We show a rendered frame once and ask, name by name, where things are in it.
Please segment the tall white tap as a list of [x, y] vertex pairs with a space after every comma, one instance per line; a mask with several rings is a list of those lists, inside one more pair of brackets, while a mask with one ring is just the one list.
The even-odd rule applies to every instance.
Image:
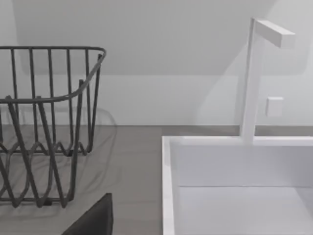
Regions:
[[251, 18], [245, 71], [245, 92], [240, 137], [253, 144], [265, 42], [282, 49], [294, 48], [296, 34], [269, 20]]

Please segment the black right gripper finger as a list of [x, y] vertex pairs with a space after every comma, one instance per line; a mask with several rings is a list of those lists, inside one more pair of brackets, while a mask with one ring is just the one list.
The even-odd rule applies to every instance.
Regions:
[[113, 200], [106, 193], [61, 235], [112, 235]]

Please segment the white sink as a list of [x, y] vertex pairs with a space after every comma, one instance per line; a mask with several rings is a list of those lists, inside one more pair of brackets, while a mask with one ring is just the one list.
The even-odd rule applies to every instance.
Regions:
[[313, 235], [313, 138], [164, 136], [162, 235]]

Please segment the white square tap knob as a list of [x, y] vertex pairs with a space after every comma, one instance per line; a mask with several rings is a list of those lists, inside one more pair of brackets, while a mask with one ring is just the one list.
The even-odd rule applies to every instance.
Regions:
[[266, 116], [267, 117], [280, 117], [283, 111], [283, 97], [270, 96], [267, 98], [266, 103]]

